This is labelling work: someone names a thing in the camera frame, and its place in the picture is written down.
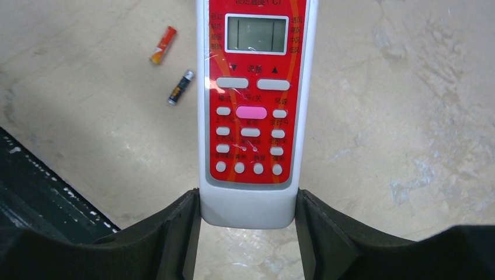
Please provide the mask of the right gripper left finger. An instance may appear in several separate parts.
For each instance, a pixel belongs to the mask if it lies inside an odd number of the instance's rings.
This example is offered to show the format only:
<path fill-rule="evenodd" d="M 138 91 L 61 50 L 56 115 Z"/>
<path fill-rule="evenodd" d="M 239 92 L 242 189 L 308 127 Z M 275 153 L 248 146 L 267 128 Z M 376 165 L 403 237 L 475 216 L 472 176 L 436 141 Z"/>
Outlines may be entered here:
<path fill-rule="evenodd" d="M 200 234 L 193 189 L 165 209 L 92 244 L 1 229 L 2 279 L 193 279 Z"/>

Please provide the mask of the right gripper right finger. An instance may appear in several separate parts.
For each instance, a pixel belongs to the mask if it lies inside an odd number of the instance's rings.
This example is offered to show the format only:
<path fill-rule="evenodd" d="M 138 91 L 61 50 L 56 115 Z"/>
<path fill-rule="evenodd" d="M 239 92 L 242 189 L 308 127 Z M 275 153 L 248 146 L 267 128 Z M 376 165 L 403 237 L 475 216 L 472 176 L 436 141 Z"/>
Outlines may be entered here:
<path fill-rule="evenodd" d="M 374 229 L 299 190 L 305 279 L 493 279 L 494 226 L 456 225 L 420 241 Z"/>

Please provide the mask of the white red remote control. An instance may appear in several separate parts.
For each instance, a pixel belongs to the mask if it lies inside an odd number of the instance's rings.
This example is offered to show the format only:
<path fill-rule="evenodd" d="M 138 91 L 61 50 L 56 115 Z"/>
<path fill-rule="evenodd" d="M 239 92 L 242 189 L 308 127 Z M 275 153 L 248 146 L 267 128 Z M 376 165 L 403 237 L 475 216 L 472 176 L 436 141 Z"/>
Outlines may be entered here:
<path fill-rule="evenodd" d="M 238 229 L 294 219 L 317 0 L 196 2 L 201 217 Z"/>

